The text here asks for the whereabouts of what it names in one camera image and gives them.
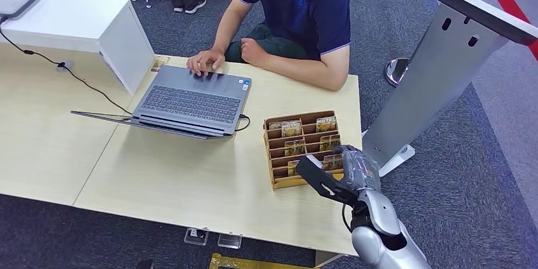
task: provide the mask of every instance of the black cable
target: black cable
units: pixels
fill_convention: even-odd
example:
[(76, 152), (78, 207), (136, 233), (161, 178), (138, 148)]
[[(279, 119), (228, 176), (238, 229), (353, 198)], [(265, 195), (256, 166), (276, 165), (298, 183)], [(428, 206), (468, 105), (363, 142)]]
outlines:
[(247, 119), (249, 122), (248, 122), (247, 125), (245, 125), (243, 128), (236, 129), (235, 131), (242, 131), (243, 129), (248, 128), (249, 125), (251, 125), (251, 118), (249, 118), (248, 116), (246, 116), (246, 115), (244, 115), (244, 114), (240, 114), (240, 115), (239, 115), (239, 119)]
[(88, 83), (86, 83), (86, 81), (84, 81), (83, 79), (81, 79), (80, 77), (77, 77), (69, 68), (67, 68), (65, 66), (65, 64), (62, 62), (62, 63), (59, 63), (58, 64), (58, 67), (63, 67), (65, 70), (69, 71), (69, 73), (77, 80), (81, 81), (84, 83), (84, 85), (86, 85), (89, 89), (93, 89), (95, 91), (97, 91), (98, 93), (100, 93), (101, 95), (103, 95), (110, 103), (114, 104), (117, 108), (123, 110), (124, 112), (126, 112), (127, 114), (129, 115), (132, 115), (131, 112), (127, 111), (125, 108), (119, 106), (118, 104), (116, 104), (116, 102), (112, 101), (103, 91), (100, 91), (99, 89), (97, 88), (94, 88), (94, 87), (91, 87)]
[(351, 232), (350, 224), (348, 224), (348, 221), (346, 220), (346, 204), (342, 205), (342, 220), (344, 221), (346, 228)]
[(2, 31), (2, 23), (5, 22), (8, 18), (7, 17), (4, 17), (2, 19), (0, 19), (0, 34), (10, 43), (12, 44), (15, 48), (19, 49), (19, 51), (21, 51), (22, 53), (24, 53), (25, 55), (39, 55), (40, 57), (44, 58), (45, 60), (49, 61), (50, 63), (52, 64), (55, 64), (56, 67), (60, 67), (60, 68), (63, 68), (67, 71), (69, 71), (69, 73), (77, 80), (81, 81), (82, 83), (84, 83), (84, 85), (86, 85), (89, 89), (92, 89), (92, 90), (95, 90), (97, 91), (98, 93), (100, 93), (101, 95), (103, 95), (110, 103), (114, 104), (116, 107), (118, 107), (119, 109), (123, 110), (124, 112), (126, 112), (127, 114), (129, 115), (132, 115), (132, 113), (128, 112), (125, 108), (119, 106), (118, 104), (116, 104), (116, 102), (112, 101), (103, 91), (100, 91), (99, 89), (97, 88), (94, 88), (92, 86), (90, 86), (88, 83), (86, 83), (86, 81), (82, 80), (80, 77), (77, 77), (69, 68), (67, 68), (65, 66), (65, 63), (64, 62), (61, 62), (61, 63), (58, 63), (58, 62), (54, 62), (53, 60), (49, 59), (48, 57), (40, 54), (39, 52), (34, 52), (32, 50), (26, 50), (26, 49), (22, 49), (21, 47), (17, 46), (14, 42), (11, 41), (11, 39), (8, 39), (8, 37), (4, 34), (4, 32)]

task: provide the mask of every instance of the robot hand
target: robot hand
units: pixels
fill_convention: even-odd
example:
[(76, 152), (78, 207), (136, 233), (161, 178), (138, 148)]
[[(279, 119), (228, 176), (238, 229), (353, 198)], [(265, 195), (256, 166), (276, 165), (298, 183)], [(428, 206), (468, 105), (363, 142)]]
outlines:
[(296, 171), (323, 197), (353, 208), (351, 241), (371, 268), (430, 268), (426, 257), (398, 219), (390, 200), (381, 193), (377, 165), (357, 148), (333, 149), (342, 155), (344, 177), (337, 181), (314, 156), (303, 157)]

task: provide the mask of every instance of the man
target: man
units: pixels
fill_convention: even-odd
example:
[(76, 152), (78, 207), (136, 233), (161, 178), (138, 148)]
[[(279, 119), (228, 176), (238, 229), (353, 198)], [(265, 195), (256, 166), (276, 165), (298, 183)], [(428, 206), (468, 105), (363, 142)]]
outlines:
[[(257, 1), (265, 21), (246, 38), (230, 44)], [(188, 59), (197, 75), (217, 69), (225, 60), (340, 90), (350, 59), (350, 0), (232, 0), (217, 29), (213, 47)]]

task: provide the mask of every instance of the laptop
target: laptop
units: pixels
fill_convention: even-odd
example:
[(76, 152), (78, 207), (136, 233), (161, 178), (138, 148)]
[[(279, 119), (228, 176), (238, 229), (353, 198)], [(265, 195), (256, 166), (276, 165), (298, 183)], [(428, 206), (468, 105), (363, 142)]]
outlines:
[(133, 115), (73, 114), (208, 139), (234, 134), (252, 84), (248, 77), (163, 65)]

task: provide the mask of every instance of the card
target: card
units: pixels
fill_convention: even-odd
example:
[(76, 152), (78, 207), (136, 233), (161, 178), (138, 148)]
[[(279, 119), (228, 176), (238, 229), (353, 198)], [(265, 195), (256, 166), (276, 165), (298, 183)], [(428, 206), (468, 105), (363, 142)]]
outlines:
[(286, 123), (286, 122), (300, 122), (300, 121), (299, 120), (292, 120), (292, 121), (271, 122), (271, 123), (269, 123), (269, 130), (282, 128), (282, 123)]
[(301, 135), (301, 121), (291, 121), (282, 123), (282, 137), (293, 137)]
[(320, 152), (326, 152), (332, 150), (334, 147), (340, 145), (340, 135), (334, 134), (331, 136), (323, 136), (320, 139)]
[(168, 61), (170, 61), (170, 57), (158, 56), (152, 65), (151, 71), (158, 72), (164, 64), (168, 63)]
[(316, 133), (336, 130), (336, 117), (325, 117), (316, 120)]
[(323, 168), (332, 171), (342, 168), (342, 155), (328, 155), (323, 157)]
[(284, 155), (297, 156), (305, 154), (305, 139), (284, 142)]
[(297, 175), (297, 172), (295, 172), (295, 167), (297, 166), (297, 163), (299, 163), (299, 161), (289, 161), (287, 163), (287, 176), (290, 177), (290, 176), (296, 176)]

